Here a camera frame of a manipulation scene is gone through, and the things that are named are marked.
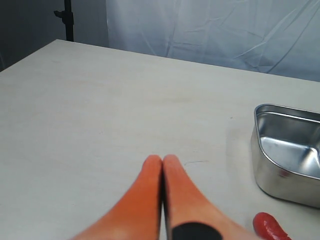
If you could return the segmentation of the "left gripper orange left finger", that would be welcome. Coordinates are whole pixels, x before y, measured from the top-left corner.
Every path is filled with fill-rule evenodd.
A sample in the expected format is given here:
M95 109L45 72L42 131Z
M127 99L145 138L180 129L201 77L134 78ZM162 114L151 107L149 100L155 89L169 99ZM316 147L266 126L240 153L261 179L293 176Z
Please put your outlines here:
M158 240L162 213L162 159L149 155L123 197L74 240Z

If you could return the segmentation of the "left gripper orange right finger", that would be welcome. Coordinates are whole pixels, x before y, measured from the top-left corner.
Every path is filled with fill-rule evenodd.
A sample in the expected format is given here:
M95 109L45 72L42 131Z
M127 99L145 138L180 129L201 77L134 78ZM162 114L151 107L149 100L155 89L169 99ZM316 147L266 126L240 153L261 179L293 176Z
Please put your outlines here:
M250 232L215 207L173 154L163 159L164 213L168 240L249 240Z

